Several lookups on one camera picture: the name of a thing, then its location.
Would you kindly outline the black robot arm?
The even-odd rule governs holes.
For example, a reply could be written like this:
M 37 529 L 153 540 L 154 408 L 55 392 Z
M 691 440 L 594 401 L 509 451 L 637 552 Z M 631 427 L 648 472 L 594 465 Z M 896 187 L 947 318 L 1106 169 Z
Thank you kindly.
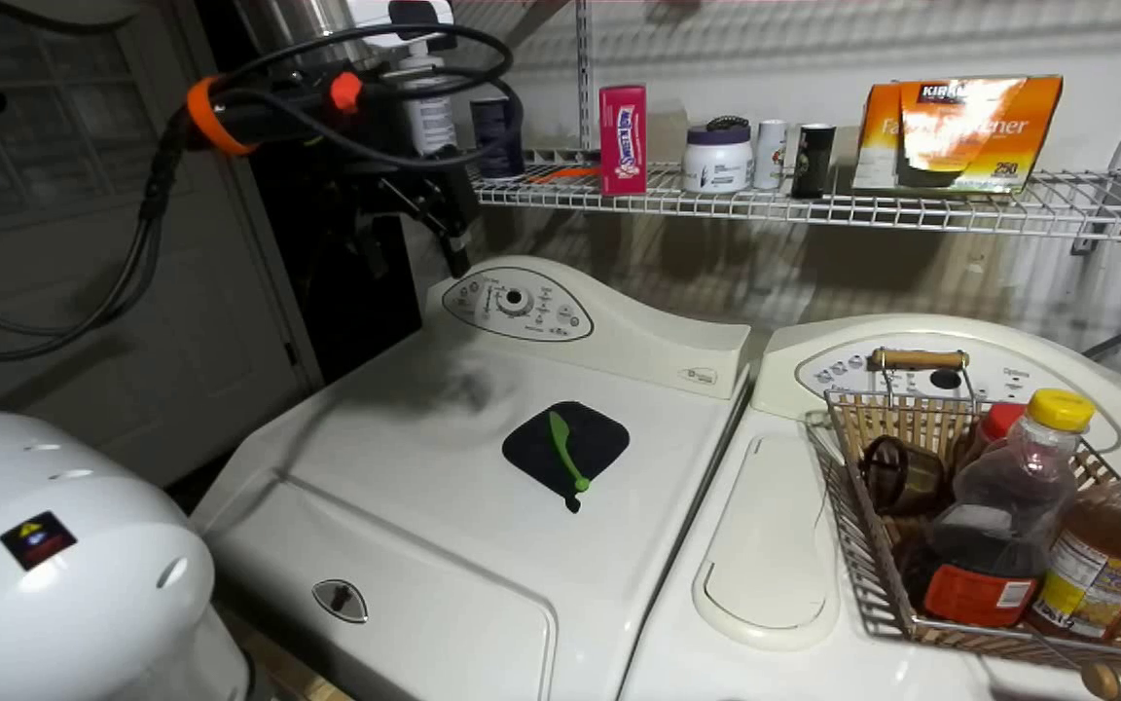
M 350 173 L 377 181 L 409 217 L 429 228 L 446 273 L 464 276 L 474 224 L 469 151 L 454 144 L 429 155 L 389 151 L 389 134 L 409 116 L 409 103 L 409 90 L 371 83 L 354 65 L 321 65 L 273 87 L 203 78 L 184 94 L 184 116 L 199 150 L 237 160 L 295 141 L 341 150 Z

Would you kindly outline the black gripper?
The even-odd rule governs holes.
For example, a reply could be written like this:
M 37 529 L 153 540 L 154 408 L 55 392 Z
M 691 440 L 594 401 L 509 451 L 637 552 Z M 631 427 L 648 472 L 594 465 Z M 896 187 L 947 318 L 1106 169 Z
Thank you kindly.
M 451 276 L 469 269 L 465 233 L 478 224 L 478 194 L 464 165 L 397 169 L 381 181 L 381 194 L 441 237 Z

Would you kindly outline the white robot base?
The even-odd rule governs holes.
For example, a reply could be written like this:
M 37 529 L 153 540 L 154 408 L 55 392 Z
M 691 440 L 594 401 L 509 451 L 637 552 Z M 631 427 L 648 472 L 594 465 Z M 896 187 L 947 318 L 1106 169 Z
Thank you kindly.
M 0 412 L 0 701 L 249 701 L 215 559 L 147 478 Z

